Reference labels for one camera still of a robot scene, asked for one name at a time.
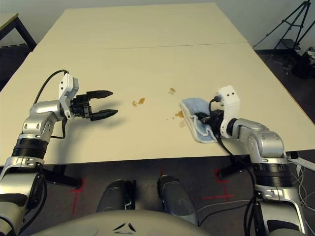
black tripod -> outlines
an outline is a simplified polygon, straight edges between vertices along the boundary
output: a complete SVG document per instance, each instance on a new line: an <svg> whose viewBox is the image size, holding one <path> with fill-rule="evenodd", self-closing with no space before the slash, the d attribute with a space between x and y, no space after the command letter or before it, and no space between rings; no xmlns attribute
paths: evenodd
<svg viewBox="0 0 315 236"><path fill-rule="evenodd" d="M300 47L298 47L298 45L300 44L301 40L305 37L305 35L310 31L310 29L312 28L312 26L315 24L315 20L314 20L313 23L312 23L312 24L308 27L308 29L304 32L304 34L300 37L302 28L304 27L304 22L305 22L307 13L308 13L308 11L309 11L309 9L310 9L310 5L311 5L310 0L307 0L307 1L302 2L302 4L297 7L297 9L295 9L295 10L294 10L288 17L286 17L284 20L282 20L281 23L278 24L272 31L270 31L268 34L266 34L266 36L265 36L262 40L260 40L257 44L255 44L255 45L253 46L253 48L255 48L255 47L256 47L258 44L260 44L265 38L267 38L270 34L272 34L280 25L282 25L283 23L287 23L287 24L289 24L289 28L286 30L286 32L284 33L284 35L282 36L282 38L279 40L279 42L276 44L276 46L273 48L271 54L274 53L274 51L276 50L276 48L278 47L278 45L279 45L280 43L283 43L284 46L285 46L287 49L289 49L289 50L290 50L290 49L293 49L293 50L295 50L295 49L300 49ZM297 14L296 17L294 18L294 20L290 23L290 22L288 21L288 19L289 19L292 15L294 15L297 11L299 11L298 14ZM298 18L302 15L303 12L304 12L304 16L303 16L303 20L302 20L301 24L300 24L300 25L296 25L295 22L298 20ZM296 39L295 39L295 41L294 41L293 44L290 43L291 40L284 39L284 37L285 37L285 36L287 35L287 33L292 29L292 27L299 27L299 32L298 32L298 34L297 34L297 36L296 36Z"/></svg>

gray floor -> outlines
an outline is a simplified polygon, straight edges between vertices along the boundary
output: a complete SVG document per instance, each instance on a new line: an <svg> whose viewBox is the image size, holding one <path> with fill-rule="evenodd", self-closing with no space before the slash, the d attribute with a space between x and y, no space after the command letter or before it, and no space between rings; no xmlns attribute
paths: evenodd
<svg viewBox="0 0 315 236"><path fill-rule="evenodd" d="M12 64L8 63L8 61L5 62L8 64L6 68L10 66L12 68L11 70L6 69L5 73L13 74L14 71L12 70L18 68L19 63L23 61L23 57L25 56L24 51L21 52L20 61L18 61L18 63L15 58ZM7 55L7 51L5 51L5 54L0 54L0 65L1 60L3 60L3 55ZM269 60L267 65L314 121L315 99L312 97L315 91L314 79L301 80L290 73L282 73L283 68L278 61L274 62L273 60ZM5 73L3 70L0 71L2 78L4 78L3 75ZM315 162L314 150L300 152L300 154L303 158ZM161 170L165 174L179 178L197 208L213 203L249 199L251 197L252 186L247 173L232 176L228 179L227 183L218 182L216 179L215 170L228 165L229 160L226 157L158 159L68 165L66 170L67 175L83 178L85 180L83 191L75 194L67 187L49 185L48 198L43 211L22 235L28 236L61 222L94 213L105 187L119 178L137 180L137 209L162 211L156 185ZM309 193L315 190L314 177L315 174L313 172L305 170L304 185ZM77 195L77 202L73 212L75 195ZM309 197L308 204L315 206L315 195ZM241 204L212 206L202 210L198 216L199 219L202 219L210 212L239 205ZM242 227L243 214L244 208L222 212L208 218L202 227L217 236L242 236L244 234ZM309 210L305 210L305 215L308 223L315 229L315 214Z"/></svg>

blue cloth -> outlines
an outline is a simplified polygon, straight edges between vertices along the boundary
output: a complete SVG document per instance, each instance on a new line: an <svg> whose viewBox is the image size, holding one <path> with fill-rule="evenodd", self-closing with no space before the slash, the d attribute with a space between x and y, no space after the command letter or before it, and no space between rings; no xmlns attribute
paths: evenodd
<svg viewBox="0 0 315 236"><path fill-rule="evenodd" d="M201 121L195 115L195 113L198 112L203 112L209 115L209 102L201 98L193 97L182 100L180 106L184 112L185 120L195 140L201 143L217 142L211 127L201 123Z"/></svg>

